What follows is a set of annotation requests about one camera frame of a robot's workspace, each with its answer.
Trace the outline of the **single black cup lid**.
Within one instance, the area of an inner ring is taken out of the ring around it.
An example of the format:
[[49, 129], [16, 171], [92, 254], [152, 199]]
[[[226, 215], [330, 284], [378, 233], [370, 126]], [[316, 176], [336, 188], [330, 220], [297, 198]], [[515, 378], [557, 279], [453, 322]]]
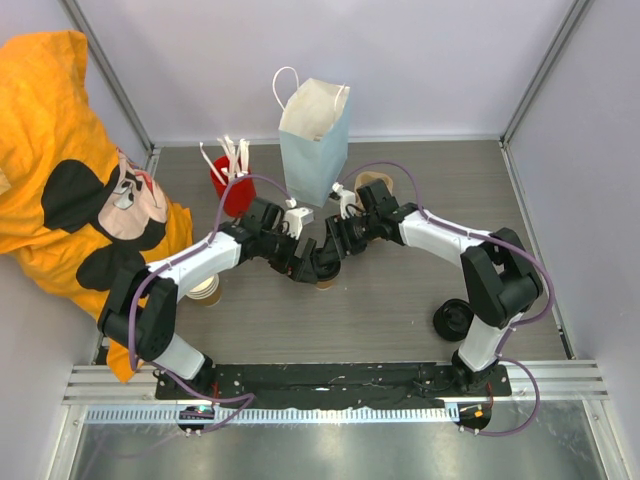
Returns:
[[315, 273], [318, 282], [333, 281], [340, 273], [341, 263], [339, 261], [328, 263], [325, 265], [315, 266]]

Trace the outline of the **single brown paper cup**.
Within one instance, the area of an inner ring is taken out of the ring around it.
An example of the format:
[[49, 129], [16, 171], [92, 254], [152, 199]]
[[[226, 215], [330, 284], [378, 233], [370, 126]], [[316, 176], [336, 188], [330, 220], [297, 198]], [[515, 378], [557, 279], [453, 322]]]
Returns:
[[315, 288], [318, 290], [327, 290], [329, 288], [331, 288], [335, 283], [334, 279], [328, 279], [328, 280], [322, 280], [322, 281], [318, 281], [315, 284]]

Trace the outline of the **light blue paper bag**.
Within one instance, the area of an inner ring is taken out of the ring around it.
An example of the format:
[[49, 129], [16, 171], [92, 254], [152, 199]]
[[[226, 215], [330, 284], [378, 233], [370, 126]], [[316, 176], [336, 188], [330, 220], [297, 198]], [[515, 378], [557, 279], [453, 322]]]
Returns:
[[281, 109], [279, 145], [286, 189], [297, 201], [315, 207], [327, 202], [348, 156], [351, 87], [295, 76], [296, 89], [287, 100], [278, 94], [274, 73], [272, 93]]

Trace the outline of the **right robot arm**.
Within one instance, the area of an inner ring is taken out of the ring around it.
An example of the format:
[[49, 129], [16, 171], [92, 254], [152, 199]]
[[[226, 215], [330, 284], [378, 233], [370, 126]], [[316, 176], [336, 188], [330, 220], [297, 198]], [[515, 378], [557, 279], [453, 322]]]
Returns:
[[498, 364], [509, 327], [541, 296], [543, 285], [517, 234], [466, 230], [430, 216], [414, 203], [401, 205], [381, 179], [356, 191], [335, 185], [341, 212], [326, 220], [326, 240], [311, 263], [318, 281], [333, 279], [342, 259], [364, 252], [381, 239], [424, 250], [461, 269], [466, 299], [445, 301], [433, 315], [436, 333], [458, 343], [451, 360], [450, 386], [477, 393]]

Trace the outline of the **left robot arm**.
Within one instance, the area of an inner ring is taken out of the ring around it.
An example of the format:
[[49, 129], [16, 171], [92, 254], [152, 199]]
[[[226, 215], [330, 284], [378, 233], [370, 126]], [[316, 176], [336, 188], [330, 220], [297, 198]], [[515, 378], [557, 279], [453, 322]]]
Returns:
[[313, 220], [308, 207], [283, 210], [257, 197], [239, 220], [223, 223], [179, 253], [143, 267], [123, 266], [99, 317], [100, 331], [174, 376], [190, 398], [211, 394], [214, 363], [175, 332], [178, 302], [209, 278], [255, 257], [291, 275], [302, 229]]

